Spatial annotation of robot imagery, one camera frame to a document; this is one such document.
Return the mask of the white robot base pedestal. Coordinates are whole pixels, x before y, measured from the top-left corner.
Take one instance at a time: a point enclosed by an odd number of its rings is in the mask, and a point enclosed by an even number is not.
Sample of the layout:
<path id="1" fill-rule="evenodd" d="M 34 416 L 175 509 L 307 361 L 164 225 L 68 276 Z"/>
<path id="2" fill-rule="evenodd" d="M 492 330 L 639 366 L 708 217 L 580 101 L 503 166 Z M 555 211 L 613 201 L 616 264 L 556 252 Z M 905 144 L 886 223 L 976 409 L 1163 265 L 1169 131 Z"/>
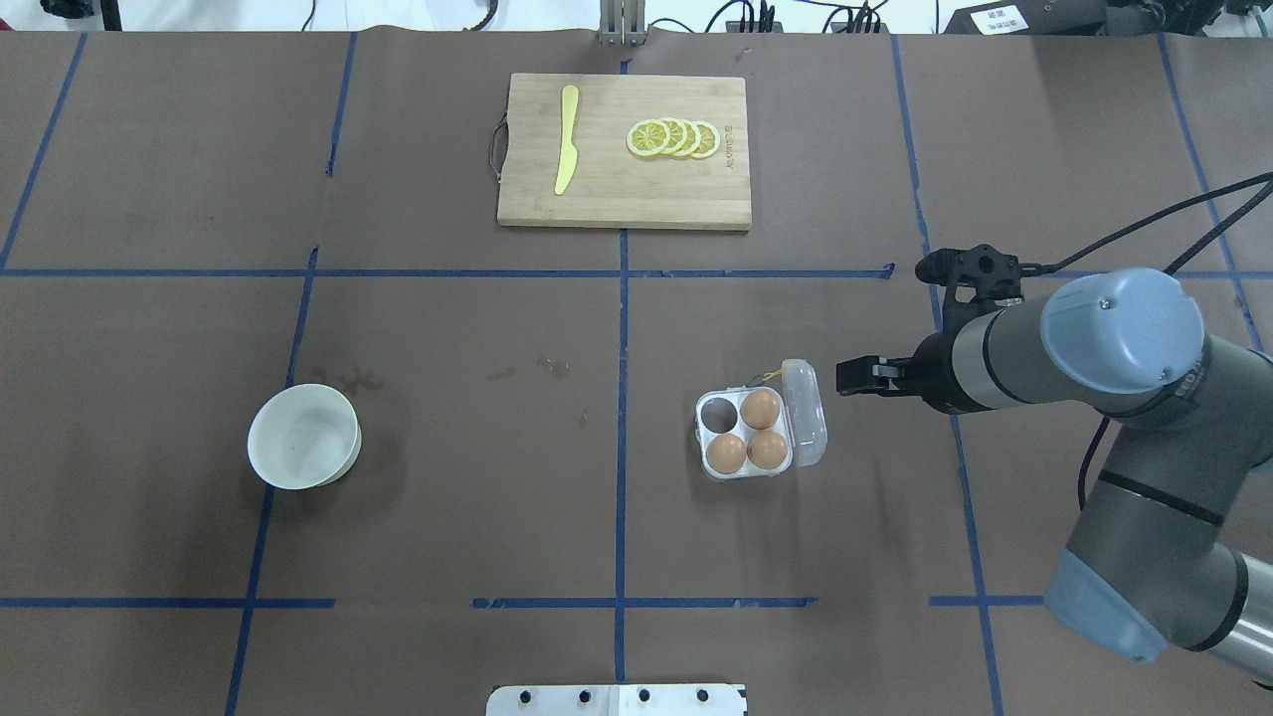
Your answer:
<path id="1" fill-rule="evenodd" d="M 491 691 L 486 715 L 747 715 L 743 685 L 647 683 L 505 685 Z"/>

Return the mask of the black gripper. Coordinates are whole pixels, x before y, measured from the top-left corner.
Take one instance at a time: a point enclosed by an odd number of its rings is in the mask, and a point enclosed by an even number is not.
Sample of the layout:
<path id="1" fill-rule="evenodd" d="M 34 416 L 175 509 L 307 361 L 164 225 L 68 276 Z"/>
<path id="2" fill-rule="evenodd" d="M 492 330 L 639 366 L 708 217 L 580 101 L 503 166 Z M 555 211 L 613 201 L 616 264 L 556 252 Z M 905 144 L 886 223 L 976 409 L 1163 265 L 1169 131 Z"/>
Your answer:
<path id="1" fill-rule="evenodd" d="M 955 333 L 933 333 L 914 353 L 891 359 L 862 355 L 835 366 L 835 390 L 841 396 L 917 396 L 934 412 L 961 413 L 961 387 L 952 368 Z"/>

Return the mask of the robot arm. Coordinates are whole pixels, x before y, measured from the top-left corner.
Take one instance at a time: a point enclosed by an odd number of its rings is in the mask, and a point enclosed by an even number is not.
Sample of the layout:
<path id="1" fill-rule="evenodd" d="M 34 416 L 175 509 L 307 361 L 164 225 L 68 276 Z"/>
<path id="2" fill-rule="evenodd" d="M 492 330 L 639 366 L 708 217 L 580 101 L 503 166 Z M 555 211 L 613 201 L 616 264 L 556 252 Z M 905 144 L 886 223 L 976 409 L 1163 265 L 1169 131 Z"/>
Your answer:
<path id="1" fill-rule="evenodd" d="M 1116 428 L 1044 594 L 1060 626 L 1133 662 L 1165 648 L 1270 685 L 1270 566 L 1221 533 L 1270 462 L 1265 353 L 1206 331 L 1169 273 L 1092 273 L 978 308 L 908 357 L 835 368 L 844 396 L 915 396 L 945 414 L 1080 403 Z"/>

